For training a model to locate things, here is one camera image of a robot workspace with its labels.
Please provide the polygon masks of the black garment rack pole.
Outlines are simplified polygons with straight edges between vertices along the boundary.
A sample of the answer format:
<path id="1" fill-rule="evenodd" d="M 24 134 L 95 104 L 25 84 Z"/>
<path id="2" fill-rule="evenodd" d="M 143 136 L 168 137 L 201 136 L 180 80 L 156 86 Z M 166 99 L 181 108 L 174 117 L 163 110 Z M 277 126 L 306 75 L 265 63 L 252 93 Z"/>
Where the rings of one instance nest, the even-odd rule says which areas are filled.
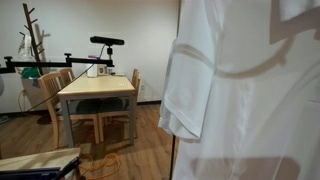
<path id="1" fill-rule="evenodd" d="M 175 154 L 175 143 L 176 136 L 172 136 L 172 144 L 171 144 L 171 156 L 170 156 L 170 171 L 169 171 L 169 180 L 172 180 L 173 175 L 173 165 L 174 165 L 174 154 Z"/>

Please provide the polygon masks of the wooden coat tree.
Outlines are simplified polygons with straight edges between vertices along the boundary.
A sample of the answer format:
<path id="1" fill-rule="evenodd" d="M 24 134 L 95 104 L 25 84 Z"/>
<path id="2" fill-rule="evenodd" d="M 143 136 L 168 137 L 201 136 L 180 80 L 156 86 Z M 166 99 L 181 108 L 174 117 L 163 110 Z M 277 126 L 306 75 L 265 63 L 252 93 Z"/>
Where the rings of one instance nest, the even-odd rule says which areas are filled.
<path id="1" fill-rule="evenodd" d="M 24 27 L 28 30 L 29 36 L 31 37 L 31 49 L 35 58 L 35 61 L 37 63 L 41 62 L 40 55 L 44 52 L 43 48 L 43 42 L 37 41 L 37 37 L 34 31 L 35 23 L 37 22 L 37 19 L 33 19 L 31 17 L 32 12 L 34 11 L 34 8 L 29 8 L 26 3 L 22 4 L 24 15 L 26 18 L 26 24 Z"/>

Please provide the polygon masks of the green bag on coat tree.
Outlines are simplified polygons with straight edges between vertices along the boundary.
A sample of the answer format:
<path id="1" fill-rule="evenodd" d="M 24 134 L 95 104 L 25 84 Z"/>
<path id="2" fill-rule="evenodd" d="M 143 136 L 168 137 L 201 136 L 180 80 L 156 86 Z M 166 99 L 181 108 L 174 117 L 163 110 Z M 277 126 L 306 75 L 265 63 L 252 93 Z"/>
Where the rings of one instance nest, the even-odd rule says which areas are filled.
<path id="1" fill-rule="evenodd" d="M 22 79 L 37 79 L 40 77 L 40 73 L 36 67 L 24 68 L 21 72 Z"/>

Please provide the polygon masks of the black laptop foreground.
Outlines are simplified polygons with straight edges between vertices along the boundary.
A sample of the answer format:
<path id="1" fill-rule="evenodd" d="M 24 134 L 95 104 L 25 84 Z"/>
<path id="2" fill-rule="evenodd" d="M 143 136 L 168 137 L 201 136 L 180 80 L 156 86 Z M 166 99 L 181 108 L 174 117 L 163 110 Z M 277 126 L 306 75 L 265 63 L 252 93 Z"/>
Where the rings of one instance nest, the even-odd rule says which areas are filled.
<path id="1" fill-rule="evenodd" d="M 0 180 L 63 180 L 65 176 L 80 165 L 78 157 L 72 159 L 62 169 L 38 168 L 23 170 L 6 170 L 0 172 Z"/>

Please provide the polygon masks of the light wooden dining table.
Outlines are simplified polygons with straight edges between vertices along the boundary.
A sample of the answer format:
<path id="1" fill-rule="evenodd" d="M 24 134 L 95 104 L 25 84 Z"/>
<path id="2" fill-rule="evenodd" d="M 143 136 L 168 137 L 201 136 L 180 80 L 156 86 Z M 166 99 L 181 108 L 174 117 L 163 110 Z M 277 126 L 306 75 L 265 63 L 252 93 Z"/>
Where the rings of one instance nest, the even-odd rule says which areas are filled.
<path id="1" fill-rule="evenodd" d="M 129 137 L 130 145 L 133 145 L 135 134 L 134 92 L 135 88 L 127 77 L 97 76 L 88 78 L 86 75 L 78 77 L 60 90 L 58 96 L 61 103 L 67 147 L 74 147 L 69 101 L 121 96 L 127 96 L 129 99 Z"/>

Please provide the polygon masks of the white shirt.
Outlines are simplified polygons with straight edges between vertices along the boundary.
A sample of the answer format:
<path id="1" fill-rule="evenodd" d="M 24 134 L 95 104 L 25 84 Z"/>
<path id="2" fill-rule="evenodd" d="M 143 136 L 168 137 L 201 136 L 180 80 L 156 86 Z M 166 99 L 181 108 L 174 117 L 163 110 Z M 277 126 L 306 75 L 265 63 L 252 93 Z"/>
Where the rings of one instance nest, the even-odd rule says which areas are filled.
<path id="1" fill-rule="evenodd" d="M 320 180 L 320 0 L 182 0 L 172 180 Z"/>

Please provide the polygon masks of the white box on table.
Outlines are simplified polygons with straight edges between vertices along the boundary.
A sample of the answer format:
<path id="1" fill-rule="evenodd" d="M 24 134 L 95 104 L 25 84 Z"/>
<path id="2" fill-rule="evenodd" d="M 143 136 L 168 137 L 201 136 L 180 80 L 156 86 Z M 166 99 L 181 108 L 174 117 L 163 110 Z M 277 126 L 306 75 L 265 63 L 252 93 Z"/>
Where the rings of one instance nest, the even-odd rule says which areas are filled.
<path id="1" fill-rule="evenodd" d="M 89 64 L 87 67 L 87 76 L 89 78 L 95 78 L 98 76 L 106 75 L 107 66 L 104 64 Z"/>

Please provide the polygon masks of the wooden desk foreground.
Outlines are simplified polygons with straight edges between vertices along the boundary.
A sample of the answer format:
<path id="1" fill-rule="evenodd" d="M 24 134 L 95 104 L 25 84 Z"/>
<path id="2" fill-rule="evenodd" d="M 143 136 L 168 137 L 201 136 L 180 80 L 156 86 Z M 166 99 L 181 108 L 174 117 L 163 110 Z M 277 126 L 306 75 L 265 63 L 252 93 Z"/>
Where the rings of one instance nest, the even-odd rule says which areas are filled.
<path id="1" fill-rule="evenodd" d="M 0 171 L 54 167 L 62 168 L 79 155 L 79 148 L 68 148 L 2 159 L 0 160 Z"/>

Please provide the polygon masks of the wooden chair left front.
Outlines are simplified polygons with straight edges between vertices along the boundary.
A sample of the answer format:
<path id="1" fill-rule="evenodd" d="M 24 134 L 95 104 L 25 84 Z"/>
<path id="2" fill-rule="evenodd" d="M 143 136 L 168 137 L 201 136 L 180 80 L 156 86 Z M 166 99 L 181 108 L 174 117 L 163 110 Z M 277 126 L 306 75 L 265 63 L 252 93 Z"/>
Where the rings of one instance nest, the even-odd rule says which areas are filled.
<path id="1" fill-rule="evenodd" d="M 60 73 L 50 73 L 41 76 L 38 79 L 40 89 L 50 114 L 53 127 L 53 146 L 59 147 L 59 123 L 63 120 L 62 110 L 57 110 L 60 103 L 58 92 L 64 87 Z M 72 100 L 68 103 L 70 119 L 75 120 L 92 120 L 94 126 L 95 143 L 100 142 L 98 107 L 99 99 Z"/>

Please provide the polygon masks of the wooden chair right side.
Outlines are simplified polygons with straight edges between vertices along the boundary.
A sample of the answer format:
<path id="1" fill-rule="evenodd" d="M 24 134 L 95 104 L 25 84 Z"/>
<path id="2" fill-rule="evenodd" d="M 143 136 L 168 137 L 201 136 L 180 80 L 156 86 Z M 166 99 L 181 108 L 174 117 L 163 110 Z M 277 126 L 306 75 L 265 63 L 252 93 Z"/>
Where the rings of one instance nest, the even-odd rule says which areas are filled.
<path id="1" fill-rule="evenodd" d="M 130 100 L 128 97 L 112 97 L 104 99 L 98 109 L 98 120 L 99 120 L 99 135 L 100 141 L 104 141 L 104 126 L 108 119 L 113 117 L 124 117 L 130 118 L 130 110 L 137 111 L 137 98 L 139 93 L 139 86 L 141 82 L 141 76 L 138 69 L 133 70 L 131 84 L 135 88 L 133 92 L 133 107 L 130 108 Z"/>

